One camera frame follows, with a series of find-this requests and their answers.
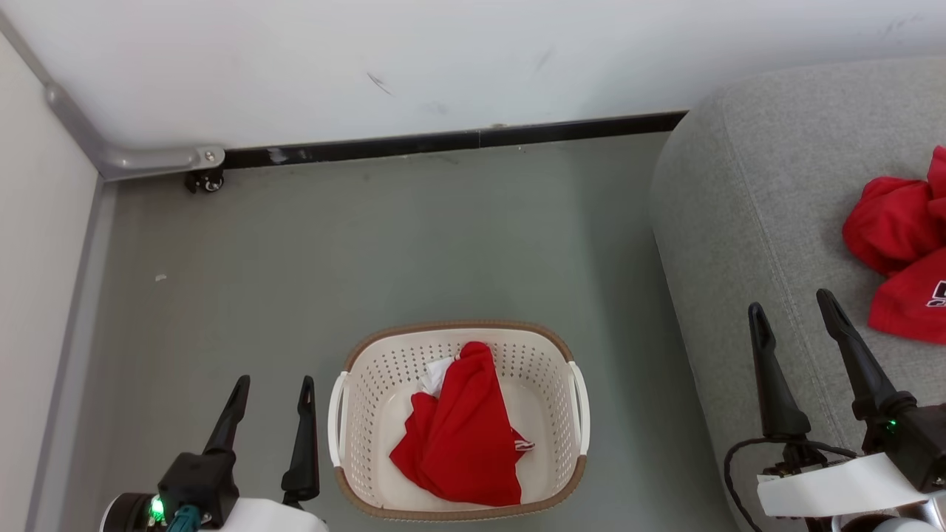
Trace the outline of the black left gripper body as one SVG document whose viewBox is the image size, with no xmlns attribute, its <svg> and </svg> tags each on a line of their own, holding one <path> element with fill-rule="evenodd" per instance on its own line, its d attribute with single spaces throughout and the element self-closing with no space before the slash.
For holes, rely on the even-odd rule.
<svg viewBox="0 0 946 532">
<path fill-rule="evenodd" d="M 239 499 L 234 464 L 232 451 L 179 454 L 158 484 L 166 522 L 181 508 L 195 506 L 200 517 L 209 517 L 203 528 L 223 528 Z"/>
</svg>

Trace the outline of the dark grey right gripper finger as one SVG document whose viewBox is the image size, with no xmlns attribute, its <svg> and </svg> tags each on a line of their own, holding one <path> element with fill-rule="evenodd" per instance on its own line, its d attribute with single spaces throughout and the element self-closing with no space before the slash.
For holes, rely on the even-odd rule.
<svg viewBox="0 0 946 532">
<path fill-rule="evenodd" d="M 815 293 L 825 329 L 837 343 L 854 391 L 852 411 L 856 420 L 881 422 L 918 407 L 916 398 L 896 390 L 871 348 L 843 310 L 837 297 L 824 287 Z"/>
<path fill-rule="evenodd" d="M 776 336 L 760 303 L 748 306 L 748 327 L 764 437 L 805 439 L 810 420 L 798 407 L 776 357 Z"/>
</svg>

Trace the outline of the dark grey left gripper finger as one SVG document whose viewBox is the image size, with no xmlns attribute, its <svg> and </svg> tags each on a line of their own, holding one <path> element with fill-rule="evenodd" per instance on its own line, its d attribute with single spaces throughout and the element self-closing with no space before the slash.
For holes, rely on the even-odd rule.
<svg viewBox="0 0 946 532">
<path fill-rule="evenodd" d="M 217 418 L 215 428 L 204 446 L 203 454 L 233 451 L 234 438 L 239 422 L 243 420 L 251 386 L 250 375 L 237 378 L 229 398 L 224 404 L 222 414 Z"/>
<path fill-rule="evenodd" d="M 301 504 L 320 494 L 314 380 L 304 376 L 296 411 L 299 416 L 290 467 L 283 474 L 282 504 Z"/>
</svg>

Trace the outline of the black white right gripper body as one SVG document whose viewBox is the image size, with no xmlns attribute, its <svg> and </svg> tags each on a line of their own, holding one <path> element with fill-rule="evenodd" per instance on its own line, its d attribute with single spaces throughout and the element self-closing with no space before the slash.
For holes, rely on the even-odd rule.
<svg viewBox="0 0 946 532">
<path fill-rule="evenodd" d="M 825 518 L 888 511 L 944 492 L 944 410 L 906 406 L 866 421 L 864 455 L 757 488 L 769 517 Z"/>
</svg>

